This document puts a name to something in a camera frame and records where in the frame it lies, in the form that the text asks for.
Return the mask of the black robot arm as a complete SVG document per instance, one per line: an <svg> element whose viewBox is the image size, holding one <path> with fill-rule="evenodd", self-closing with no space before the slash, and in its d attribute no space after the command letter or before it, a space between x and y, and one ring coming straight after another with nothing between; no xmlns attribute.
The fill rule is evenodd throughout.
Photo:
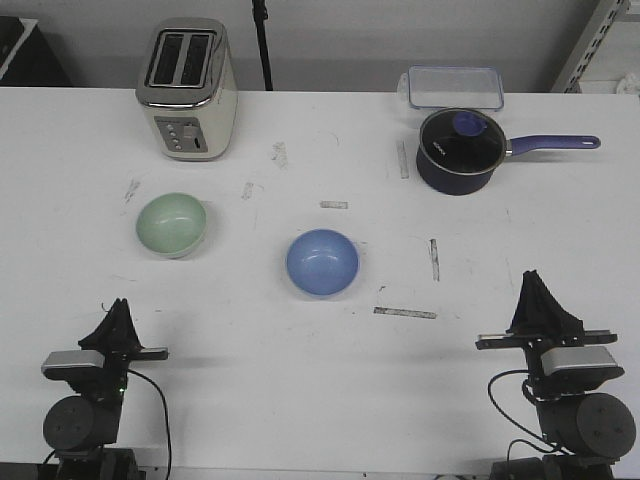
<svg viewBox="0 0 640 480"><path fill-rule="evenodd" d="M587 330L567 312L534 271L526 271L510 327L481 335L479 350L519 349L523 397L535 408L540 431L526 432L522 444L538 456L495 462L492 479L610 479L612 467L636 440L629 408L600 392L624 369L608 347L615 333Z"/></svg>
<svg viewBox="0 0 640 480"><path fill-rule="evenodd" d="M43 437L56 466L44 461L40 479L145 479L130 448L115 448L128 376L148 382L158 392L164 413L167 442L165 477L172 469L169 409L159 385L134 371L138 361L166 360L165 347L146 348L136 333L125 298L114 301L97 328L78 341L76 350L54 351L41 372L52 381L64 381L74 394L56 402L43 421Z"/></svg>

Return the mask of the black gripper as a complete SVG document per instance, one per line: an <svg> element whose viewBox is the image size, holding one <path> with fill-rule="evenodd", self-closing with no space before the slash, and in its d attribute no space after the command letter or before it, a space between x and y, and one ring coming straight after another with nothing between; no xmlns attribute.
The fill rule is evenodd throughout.
<svg viewBox="0 0 640 480"><path fill-rule="evenodd" d="M116 351L121 340L124 349L129 351ZM78 345L82 350L73 351L67 383L90 400L121 400L132 362L168 359L166 347L142 346L126 298L116 299L96 329L79 340Z"/></svg>
<svg viewBox="0 0 640 480"><path fill-rule="evenodd" d="M532 328L529 300L532 298L532 319L543 334L525 334ZM525 352L530 370L543 370L541 356L556 347L605 346L617 341L609 330L586 330L583 322L567 312L551 294L536 270L525 271L510 327L505 334L479 335L478 350L520 348Z"/></svg>

